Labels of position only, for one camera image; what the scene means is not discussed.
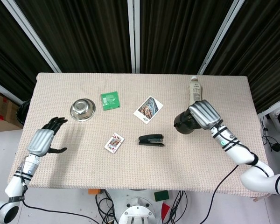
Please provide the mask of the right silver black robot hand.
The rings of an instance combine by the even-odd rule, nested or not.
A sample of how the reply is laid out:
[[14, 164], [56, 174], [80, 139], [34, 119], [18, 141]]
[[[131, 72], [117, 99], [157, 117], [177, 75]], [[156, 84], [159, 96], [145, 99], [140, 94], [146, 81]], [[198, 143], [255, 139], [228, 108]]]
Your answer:
[[207, 100], [196, 101], [189, 106], [189, 111], [204, 130], [210, 130], [221, 120], [218, 112]]

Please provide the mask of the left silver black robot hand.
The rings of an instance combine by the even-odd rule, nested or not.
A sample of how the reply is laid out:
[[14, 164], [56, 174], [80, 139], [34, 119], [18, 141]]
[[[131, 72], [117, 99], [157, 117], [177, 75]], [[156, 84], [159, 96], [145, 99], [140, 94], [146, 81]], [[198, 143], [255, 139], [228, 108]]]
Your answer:
[[65, 152], [67, 150], [66, 147], [55, 149], [51, 147], [51, 143], [60, 127], [67, 121], [65, 117], [54, 117], [41, 129], [38, 129], [28, 145], [28, 152], [38, 157]]

